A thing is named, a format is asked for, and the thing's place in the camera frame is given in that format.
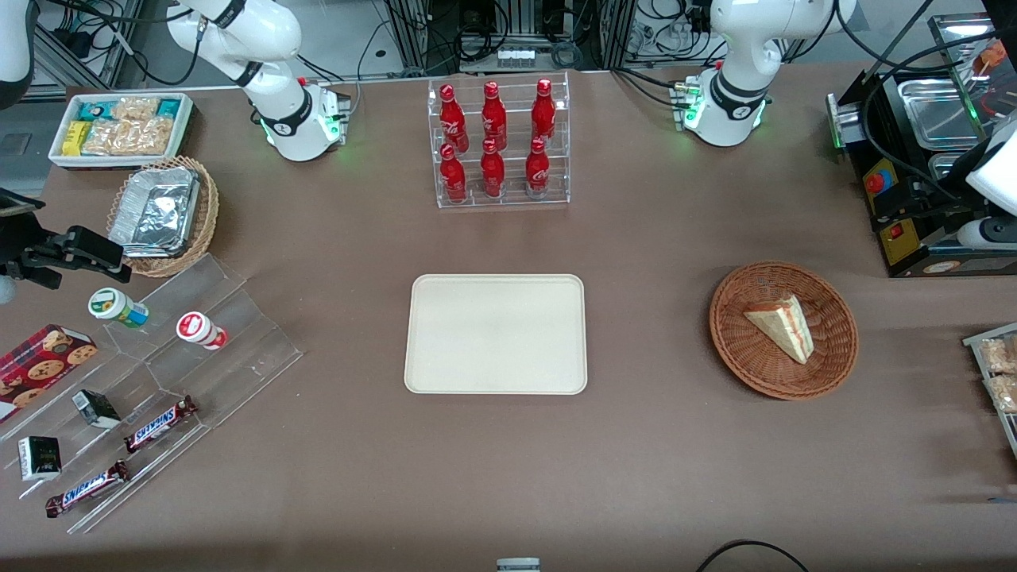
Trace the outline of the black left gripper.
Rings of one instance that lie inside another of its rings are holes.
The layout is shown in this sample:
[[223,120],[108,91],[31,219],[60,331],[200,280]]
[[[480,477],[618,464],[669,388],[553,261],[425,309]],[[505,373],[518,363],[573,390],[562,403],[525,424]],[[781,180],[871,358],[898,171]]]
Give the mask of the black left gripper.
[[936,218],[969,213],[973,218],[988,214],[988,201],[967,182],[966,178],[981,166],[985,151],[966,151],[953,163],[941,179],[934,178],[928,168],[920,168],[916,160],[909,160],[909,179],[915,179],[917,195],[873,195],[872,232],[879,233],[905,218]]

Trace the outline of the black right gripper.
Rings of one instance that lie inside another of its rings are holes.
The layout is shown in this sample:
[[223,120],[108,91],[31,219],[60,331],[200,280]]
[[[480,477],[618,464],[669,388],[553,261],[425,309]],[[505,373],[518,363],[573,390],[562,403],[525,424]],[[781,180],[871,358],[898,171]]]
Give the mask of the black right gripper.
[[88,270],[121,284],[131,280],[132,270],[122,261],[123,247],[83,226],[64,233],[41,227],[34,214],[3,216],[1,220],[1,275],[14,281],[29,281],[50,290],[60,287],[61,272]]

